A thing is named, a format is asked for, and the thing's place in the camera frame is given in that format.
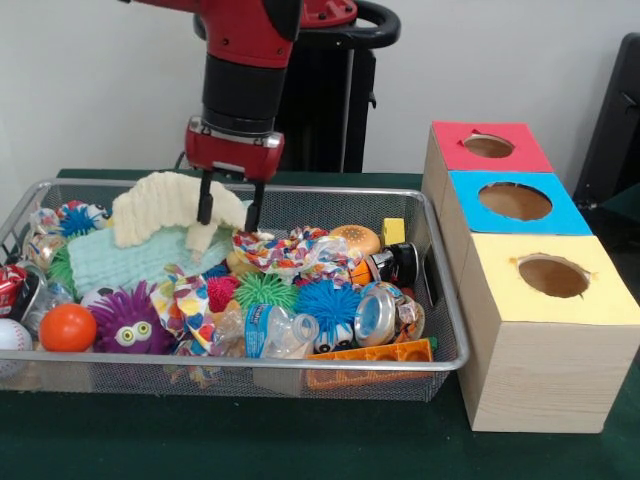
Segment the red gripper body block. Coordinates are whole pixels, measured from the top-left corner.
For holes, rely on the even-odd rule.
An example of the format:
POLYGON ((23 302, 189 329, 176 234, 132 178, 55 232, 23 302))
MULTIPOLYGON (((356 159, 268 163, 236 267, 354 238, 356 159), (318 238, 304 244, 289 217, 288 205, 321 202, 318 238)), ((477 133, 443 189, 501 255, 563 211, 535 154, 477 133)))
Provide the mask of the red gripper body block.
POLYGON ((201 118, 190 118, 185 132, 185 153, 193 167, 241 173, 255 182, 273 178, 284 144, 280 132, 258 137, 231 135, 215 130, 201 118))

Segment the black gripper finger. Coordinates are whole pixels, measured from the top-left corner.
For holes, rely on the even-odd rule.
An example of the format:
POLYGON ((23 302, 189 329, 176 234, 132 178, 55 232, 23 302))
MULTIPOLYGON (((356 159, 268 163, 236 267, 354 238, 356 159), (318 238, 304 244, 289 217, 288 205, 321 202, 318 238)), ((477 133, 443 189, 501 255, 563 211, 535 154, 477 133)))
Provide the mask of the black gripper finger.
POLYGON ((213 207, 213 196, 210 188, 213 178, 211 170, 203 170, 199 191, 198 222, 202 225, 209 225, 213 207))
POLYGON ((247 208, 245 231, 254 233, 258 231, 261 209, 264 199, 264 183, 255 183, 255 192, 252 203, 247 208))

